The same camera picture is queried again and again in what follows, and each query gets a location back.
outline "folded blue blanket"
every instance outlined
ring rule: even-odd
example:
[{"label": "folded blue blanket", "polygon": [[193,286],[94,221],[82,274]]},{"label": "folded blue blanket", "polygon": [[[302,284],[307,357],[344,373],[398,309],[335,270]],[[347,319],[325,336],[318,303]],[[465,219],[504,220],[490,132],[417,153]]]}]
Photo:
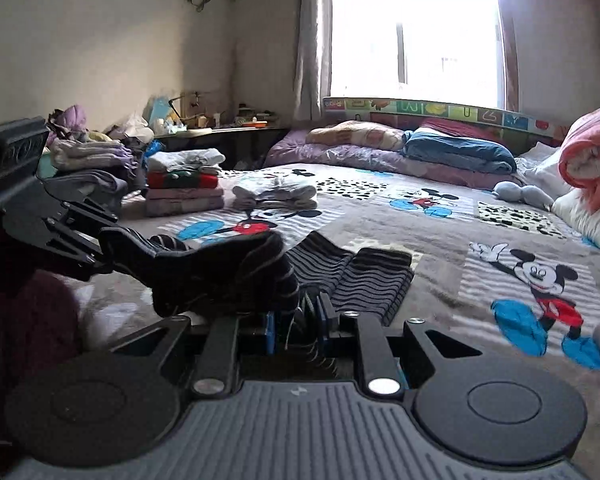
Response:
[{"label": "folded blue blanket", "polygon": [[514,173],[516,161],[511,152],[490,140],[468,137],[445,137],[430,132],[413,132],[405,136],[401,153],[414,160],[446,164],[480,173]]}]

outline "black desk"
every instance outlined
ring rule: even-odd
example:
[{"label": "black desk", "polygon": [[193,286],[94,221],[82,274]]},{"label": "black desk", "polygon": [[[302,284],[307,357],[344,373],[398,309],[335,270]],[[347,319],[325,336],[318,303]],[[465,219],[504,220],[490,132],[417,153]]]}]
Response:
[{"label": "black desk", "polygon": [[211,132],[191,137],[157,137],[167,152],[182,150],[204,150],[216,148],[226,160],[220,165],[224,170],[232,170],[239,160],[257,162],[259,168],[269,149],[289,131],[285,127],[267,128],[216,128]]}]

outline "white wall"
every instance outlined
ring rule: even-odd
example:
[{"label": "white wall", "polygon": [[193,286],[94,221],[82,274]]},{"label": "white wall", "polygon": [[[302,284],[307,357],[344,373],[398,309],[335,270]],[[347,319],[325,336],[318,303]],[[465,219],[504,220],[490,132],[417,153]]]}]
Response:
[{"label": "white wall", "polygon": [[229,97],[229,0],[0,0],[0,121],[82,104],[103,128],[152,94]]},{"label": "white wall", "polygon": [[[513,1],[521,111],[570,124],[599,107],[596,0]],[[291,117],[297,13],[298,0],[236,2],[236,99]]]},{"label": "white wall", "polygon": [[235,103],[273,110],[289,124],[294,111],[299,0],[235,3]]}]

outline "headboard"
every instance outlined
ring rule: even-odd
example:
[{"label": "headboard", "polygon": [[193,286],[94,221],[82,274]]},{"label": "headboard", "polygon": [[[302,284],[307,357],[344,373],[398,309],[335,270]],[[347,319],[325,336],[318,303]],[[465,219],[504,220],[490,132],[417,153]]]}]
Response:
[{"label": "headboard", "polygon": [[497,134],[502,143],[515,155],[531,149],[536,142],[559,146],[569,131],[567,126],[559,126],[525,114],[453,103],[369,97],[325,97],[322,104],[324,119],[329,122],[371,121],[401,130],[415,130],[427,117],[472,123]]}]

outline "white glove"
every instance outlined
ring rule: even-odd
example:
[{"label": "white glove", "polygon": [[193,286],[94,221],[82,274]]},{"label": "white glove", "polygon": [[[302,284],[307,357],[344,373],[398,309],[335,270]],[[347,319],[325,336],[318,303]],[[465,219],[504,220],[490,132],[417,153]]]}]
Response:
[{"label": "white glove", "polygon": [[485,262],[497,262],[500,253],[507,247],[508,244],[497,244],[493,247],[489,247],[484,244],[470,243],[469,247],[471,250],[478,255],[478,257]]}]

